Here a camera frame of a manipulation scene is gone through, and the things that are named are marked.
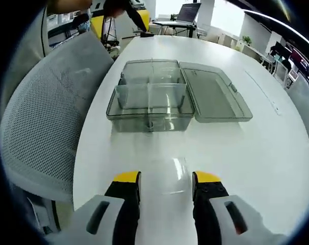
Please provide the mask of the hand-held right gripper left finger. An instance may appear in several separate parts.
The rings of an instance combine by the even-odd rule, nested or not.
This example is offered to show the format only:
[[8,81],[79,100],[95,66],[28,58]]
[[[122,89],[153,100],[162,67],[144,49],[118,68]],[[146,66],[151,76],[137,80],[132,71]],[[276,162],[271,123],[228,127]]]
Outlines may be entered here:
[[134,244],[140,218],[140,171],[117,175],[105,194],[74,212],[74,244]]

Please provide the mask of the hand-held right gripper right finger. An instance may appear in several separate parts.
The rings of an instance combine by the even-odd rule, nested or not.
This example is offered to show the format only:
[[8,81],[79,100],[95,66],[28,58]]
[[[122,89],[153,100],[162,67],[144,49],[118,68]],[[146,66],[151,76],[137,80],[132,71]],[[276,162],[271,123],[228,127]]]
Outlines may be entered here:
[[219,177],[194,171],[192,196],[198,244],[264,244],[261,215],[229,195]]

